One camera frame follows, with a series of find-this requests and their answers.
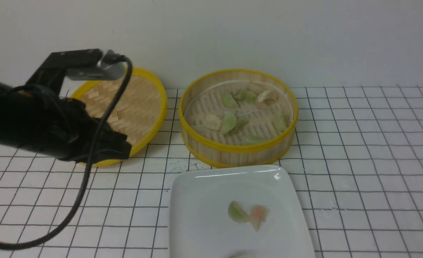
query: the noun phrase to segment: robotic arm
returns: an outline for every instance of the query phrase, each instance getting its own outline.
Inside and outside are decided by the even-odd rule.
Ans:
[[[127,71],[122,64],[128,64]],[[0,83],[0,144],[55,157],[86,162],[81,189],[64,221],[49,234],[19,244],[0,242],[0,249],[20,250],[41,245],[59,234],[76,213],[89,181],[91,165],[107,159],[127,159],[127,136],[106,122],[124,92],[132,71],[128,58],[111,50],[86,49],[49,55],[28,82],[19,87]],[[92,118],[85,104],[59,98],[65,77],[71,80],[117,80],[125,74],[102,118]]]

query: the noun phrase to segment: yellow rim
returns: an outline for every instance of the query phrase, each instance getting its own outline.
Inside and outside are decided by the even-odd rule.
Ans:
[[[285,87],[285,89],[290,94],[291,98],[293,99],[294,106],[295,106],[295,109],[293,110],[293,121],[291,122],[290,126],[285,130],[285,132],[283,132],[282,134],[278,135],[274,139],[271,139],[271,140],[269,140],[267,142],[264,142],[264,143],[261,143],[261,144],[254,144],[254,145],[226,145],[226,144],[214,142],[214,141],[212,141],[210,139],[206,139],[202,135],[200,135],[197,132],[195,132],[187,124],[187,122],[184,119],[184,116],[182,114],[182,102],[183,102],[184,96],[191,90],[192,87],[194,87],[201,80],[203,80],[203,79],[205,79],[205,78],[207,78],[209,76],[218,75],[220,73],[225,73],[225,72],[251,72],[251,73],[255,73],[257,75],[263,75],[265,77],[271,78],[272,80],[276,81],[277,83],[279,83],[280,85],[282,85],[283,87]],[[259,71],[254,71],[254,70],[248,70],[248,69],[227,69],[227,70],[220,70],[220,71],[212,72],[212,73],[209,73],[208,75],[204,75],[204,76],[200,77],[199,79],[195,80],[191,85],[189,85],[187,87],[187,89],[184,91],[183,95],[181,96],[180,105],[179,105],[179,117],[180,117],[180,123],[181,123],[182,128],[188,134],[190,134],[191,137],[194,138],[196,141],[198,141],[198,142],[206,145],[207,147],[210,147],[212,149],[215,149],[217,151],[220,151],[220,152],[240,152],[240,153],[259,152],[259,151],[268,149],[270,147],[273,147],[274,145],[277,145],[280,141],[282,141],[283,139],[285,139],[285,137],[287,137],[288,134],[291,134],[294,131],[295,126],[296,126],[296,123],[297,123],[297,119],[298,119],[298,112],[299,112],[298,111],[298,103],[297,103],[297,100],[295,98],[295,95],[293,94],[293,92],[290,90],[290,88],[285,83],[283,83],[279,79],[273,77],[272,75],[268,75],[268,74],[266,74],[264,72],[259,72]]]
[[[138,144],[132,146],[132,149],[130,150],[130,157],[135,155],[137,152],[139,152],[143,147],[145,147],[149,143],[149,141],[153,139],[157,131],[159,131],[159,129],[161,128],[162,123],[164,122],[165,116],[167,114],[167,94],[165,93],[165,89],[161,83],[161,80],[159,80],[159,78],[157,78],[156,75],[154,75],[153,73],[141,68],[134,68],[132,72],[132,76],[134,75],[141,76],[150,80],[156,86],[157,90],[161,94],[162,103],[161,103],[161,114],[159,115],[159,118],[157,119],[156,123],[154,123],[153,129],[143,138],[143,140],[141,140]],[[71,98],[80,100],[87,91],[97,86],[101,82],[102,81],[85,82],[71,95]],[[121,161],[122,160],[118,160],[118,159],[103,160],[98,163],[95,163],[92,166],[93,167],[109,166],[109,165],[114,165]]]
[[[277,155],[273,159],[267,160],[267,161],[259,163],[259,164],[253,164],[253,165],[273,164],[277,160],[281,159],[288,152],[288,150],[290,150],[290,147],[291,147],[291,144],[293,143],[293,140],[294,140],[294,137],[290,140],[290,142],[288,143],[288,146],[285,148],[285,150],[283,150],[279,155]],[[198,160],[202,161],[203,163],[205,163],[209,166],[212,166],[212,167],[215,167],[215,168],[233,168],[233,167],[235,167],[235,166],[224,165],[224,164],[221,164],[221,163],[218,163],[218,162],[214,162],[213,160],[209,160],[208,158],[203,157],[202,155],[198,154],[189,145],[185,144],[185,146],[191,152],[192,155],[194,155]]]

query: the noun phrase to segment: white wall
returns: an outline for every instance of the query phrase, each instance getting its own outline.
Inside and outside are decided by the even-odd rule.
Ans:
[[[0,0],[0,80],[83,48],[170,88],[233,67],[297,87],[423,85],[423,0]]]

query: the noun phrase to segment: woven bamboo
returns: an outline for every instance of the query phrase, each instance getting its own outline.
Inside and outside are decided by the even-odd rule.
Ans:
[[[87,113],[101,118],[121,85],[120,80],[84,84],[72,97],[86,104]],[[143,148],[154,137],[167,112],[167,95],[161,82],[151,73],[136,68],[120,101],[108,118],[110,127],[127,135],[132,145],[131,155]],[[118,160],[107,160],[94,166],[111,165]]]
[[[251,85],[273,90],[277,93],[277,100],[269,102],[264,109],[244,101],[238,102],[238,108],[223,106],[223,93],[233,94],[239,89],[251,88]],[[185,90],[179,108],[186,147],[195,157],[213,167],[274,163],[288,151],[295,137],[298,106],[293,93],[283,82],[261,72],[237,69],[206,75]],[[290,122],[284,132],[277,132],[273,125],[279,109]],[[245,116],[249,122],[226,136],[203,126],[206,114],[223,117],[225,110],[236,116]],[[267,139],[267,142],[246,145],[244,138],[250,135]]]

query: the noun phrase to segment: white plate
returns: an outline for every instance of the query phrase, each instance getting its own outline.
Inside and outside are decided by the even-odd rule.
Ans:
[[[259,232],[236,223],[228,206],[237,201],[247,213],[253,205],[269,209]],[[312,240],[287,172],[262,165],[185,172],[172,186],[169,218],[170,258],[315,258]]]

